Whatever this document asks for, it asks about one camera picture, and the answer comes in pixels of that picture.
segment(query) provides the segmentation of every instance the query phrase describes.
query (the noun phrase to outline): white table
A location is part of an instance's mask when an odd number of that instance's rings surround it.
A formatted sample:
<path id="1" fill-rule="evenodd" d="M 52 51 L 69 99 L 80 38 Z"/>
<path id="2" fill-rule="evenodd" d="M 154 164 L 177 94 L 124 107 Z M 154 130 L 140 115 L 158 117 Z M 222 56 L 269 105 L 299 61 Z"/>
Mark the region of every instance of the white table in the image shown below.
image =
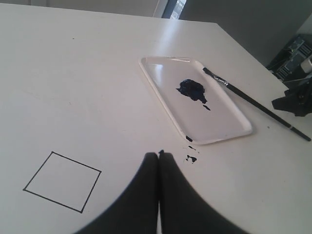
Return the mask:
<path id="1" fill-rule="evenodd" d="M 236 225 L 253 234 L 311 233 L 311 143 L 226 91 L 254 133 L 194 146 L 198 160 L 187 163 L 186 155 L 193 154 L 189 143 L 140 70 L 143 56 L 196 58 L 311 136 L 312 117 L 274 110 L 271 101 L 283 96 L 285 86 L 217 24 L 0 4 L 0 31 L 1 103 L 23 93 L 95 126 L 97 136 L 105 128 L 89 154 L 78 131 L 64 133 L 72 137 L 69 146 L 47 142 L 35 130 L 32 139 L 1 129 L 0 233 L 80 229 L 124 190 L 146 152 L 161 149 L 174 155 L 199 194 Z M 82 214 L 22 191 L 51 150 L 103 171 Z"/>

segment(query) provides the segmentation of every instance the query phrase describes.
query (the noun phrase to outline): black outline square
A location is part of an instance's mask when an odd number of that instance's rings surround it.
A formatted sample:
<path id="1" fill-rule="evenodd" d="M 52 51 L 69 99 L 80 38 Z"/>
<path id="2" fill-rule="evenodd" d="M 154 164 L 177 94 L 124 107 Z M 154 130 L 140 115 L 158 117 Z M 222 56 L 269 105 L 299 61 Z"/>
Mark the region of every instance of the black outline square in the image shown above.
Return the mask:
<path id="1" fill-rule="evenodd" d="M 28 185 L 31 183 L 31 181 L 32 181 L 32 180 L 35 178 L 35 176 L 38 174 L 38 172 L 41 170 L 41 168 L 44 166 L 44 164 L 48 161 L 48 159 L 50 158 L 50 156 L 51 156 L 52 154 L 55 154 L 55 155 L 58 155 L 58 156 L 60 156 L 60 157 L 66 158 L 66 159 L 68 159 L 68 160 L 70 160 L 70 161 L 73 161 L 73 162 L 75 162 L 75 163 L 78 163 L 78 164 L 80 164 L 80 165 L 83 165 L 83 166 L 85 166 L 85 167 L 91 168 L 91 169 L 93 169 L 93 170 L 99 172 L 99 174 L 98 174 L 98 176 L 97 176 L 97 178 L 96 178 L 96 180 L 95 180 L 95 182 L 94 182 L 94 184 L 93 184 L 93 186 L 92 186 L 92 189 L 91 189 L 91 191 L 90 191 L 90 193 L 89 193 L 89 195 L 88 195 L 86 201 L 84 202 L 84 205 L 83 205 L 81 211 L 79 211 L 79 210 L 77 210 L 77 209 L 75 209 L 75 208 L 66 206 L 66 205 L 64 205 L 64 204 L 62 204 L 62 203 L 59 203 L 59 202 L 57 202 L 57 201 L 51 200 L 51 199 L 49 199 L 49 198 L 47 198 L 47 197 L 41 196 L 41 195 L 39 195 L 39 194 L 36 194 L 36 193 L 34 193 L 34 192 L 29 191 L 29 190 L 26 189 L 26 188 L 28 187 Z M 89 200 L 89 197 L 90 197 L 90 195 L 91 195 L 91 193 L 92 193 L 92 191 L 93 191 L 93 189 L 94 189 L 94 186 L 96 185 L 96 183 L 97 183 L 97 181 L 98 181 L 98 178 L 99 178 L 99 175 L 101 174 L 101 172 L 102 172 L 102 171 L 100 171 L 100 170 L 98 170 L 98 169 L 95 169 L 95 168 L 93 168 L 93 167 L 89 167 L 89 166 L 87 166 L 87 165 L 85 165 L 85 164 L 83 164 L 83 163 L 77 162 L 77 161 L 75 161 L 75 160 L 72 160 L 72 159 L 70 159 L 70 158 L 68 158 L 68 157 L 65 157 L 65 156 L 63 156 L 63 155 L 60 155 L 60 154 L 55 153 L 55 152 L 52 151 L 52 152 L 50 153 L 50 155 L 47 157 L 47 159 L 44 161 L 44 163 L 43 163 L 43 164 L 40 166 L 40 168 L 37 170 L 37 172 L 34 174 L 34 176 L 33 176 L 33 177 L 30 179 L 30 181 L 27 183 L 27 185 L 25 186 L 25 188 L 23 188 L 23 191 L 29 192 L 30 194 L 39 196 L 39 197 L 44 198 L 44 199 L 46 199 L 46 200 L 48 200 L 48 201 L 52 201 L 52 202 L 54 202 L 54 203 L 56 203 L 56 204 L 58 204 L 58 205 L 67 207 L 67 208 L 69 208 L 69 209 L 71 209 L 71 210 L 77 211 L 77 212 L 79 212 L 79 213 L 82 214 L 83 209 L 84 209 L 84 207 L 86 206 L 86 204 L 87 204 L 87 202 L 88 202 L 88 200 Z"/>

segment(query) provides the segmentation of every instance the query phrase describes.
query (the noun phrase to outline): wall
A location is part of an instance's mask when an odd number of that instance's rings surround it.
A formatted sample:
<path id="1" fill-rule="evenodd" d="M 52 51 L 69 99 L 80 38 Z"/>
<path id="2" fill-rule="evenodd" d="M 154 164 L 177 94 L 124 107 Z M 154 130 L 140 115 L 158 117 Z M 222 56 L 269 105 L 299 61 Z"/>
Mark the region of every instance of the wall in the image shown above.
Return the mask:
<path id="1" fill-rule="evenodd" d="M 0 0 L 0 2 L 159 18 L 167 4 L 167 0 Z"/>
<path id="2" fill-rule="evenodd" d="M 297 33 L 301 34 L 312 34 L 312 14 L 309 18 L 303 23 L 303 25 L 299 28 Z"/>
<path id="3" fill-rule="evenodd" d="M 311 0 L 188 0 L 180 19 L 218 23 L 267 65 L 311 12 Z"/>

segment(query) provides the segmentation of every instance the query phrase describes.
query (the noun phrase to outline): drawn square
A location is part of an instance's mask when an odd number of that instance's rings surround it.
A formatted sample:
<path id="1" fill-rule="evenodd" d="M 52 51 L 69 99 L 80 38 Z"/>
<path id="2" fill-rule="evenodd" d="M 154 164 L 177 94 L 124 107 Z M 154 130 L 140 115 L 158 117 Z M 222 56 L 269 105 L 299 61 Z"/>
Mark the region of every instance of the drawn square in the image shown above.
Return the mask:
<path id="1" fill-rule="evenodd" d="M 100 170 L 51 152 L 23 190 L 82 213 L 100 174 Z"/>

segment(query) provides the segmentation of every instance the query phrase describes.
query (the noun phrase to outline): plastic tray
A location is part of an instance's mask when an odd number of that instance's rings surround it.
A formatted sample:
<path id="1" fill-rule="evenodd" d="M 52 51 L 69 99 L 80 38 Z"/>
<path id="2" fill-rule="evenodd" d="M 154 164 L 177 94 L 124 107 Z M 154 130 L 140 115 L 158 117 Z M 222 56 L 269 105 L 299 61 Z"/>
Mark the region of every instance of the plastic tray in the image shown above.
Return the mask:
<path id="1" fill-rule="evenodd" d="M 182 137 L 208 144 L 250 134 L 252 126 L 220 85 L 192 58 L 145 57 L 140 66 Z M 207 110 L 177 88 L 186 79 L 204 86 Z"/>

